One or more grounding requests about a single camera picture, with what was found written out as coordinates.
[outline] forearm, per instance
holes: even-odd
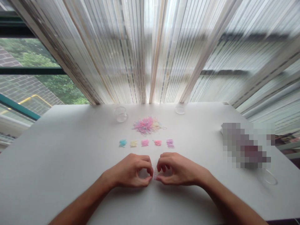
[[[113,185],[102,175],[90,188],[59,213],[49,225],[86,224],[98,205],[112,188]]]
[[[214,176],[207,180],[204,190],[210,195],[229,224],[267,224],[251,207],[222,185]]]

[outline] brick building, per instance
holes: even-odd
[[[0,66],[22,65],[0,46]],[[1,75],[0,93],[40,116],[53,105],[63,105],[58,97],[32,75]],[[0,113],[5,115],[3,109],[0,109]]]

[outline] tree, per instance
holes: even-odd
[[[38,39],[0,38],[0,46],[9,52],[22,66],[59,66]],[[68,75],[35,75],[35,77],[65,104],[89,103]]]

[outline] hand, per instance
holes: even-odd
[[[141,169],[147,169],[149,177],[142,179],[138,176]],[[136,155],[130,153],[118,164],[103,173],[112,187],[147,187],[153,177],[153,168],[150,157],[147,155]]]
[[[156,180],[166,185],[198,185],[204,187],[209,178],[212,177],[206,168],[175,152],[165,152],[160,155],[157,163],[158,172],[161,170],[165,172],[166,167],[168,169],[172,168],[172,175],[169,177],[159,175],[156,178]]]

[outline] vertical blind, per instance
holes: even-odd
[[[91,103],[222,101],[300,129],[298,0],[11,3]]]

